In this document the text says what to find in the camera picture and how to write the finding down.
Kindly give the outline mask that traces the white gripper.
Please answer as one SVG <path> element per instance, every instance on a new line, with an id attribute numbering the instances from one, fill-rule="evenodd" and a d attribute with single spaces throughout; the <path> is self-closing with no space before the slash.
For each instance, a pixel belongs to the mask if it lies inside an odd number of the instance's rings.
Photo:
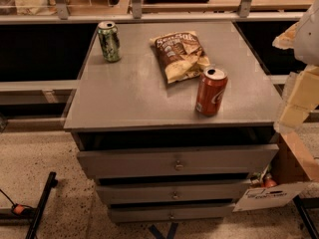
<path id="1" fill-rule="evenodd" d="M 319 0 L 303 14 L 298 24 L 277 36 L 272 46 L 293 49 L 297 60 L 307 66 L 299 74 L 291 73 L 285 83 L 274 129 L 289 133 L 301 127 L 319 106 Z"/>

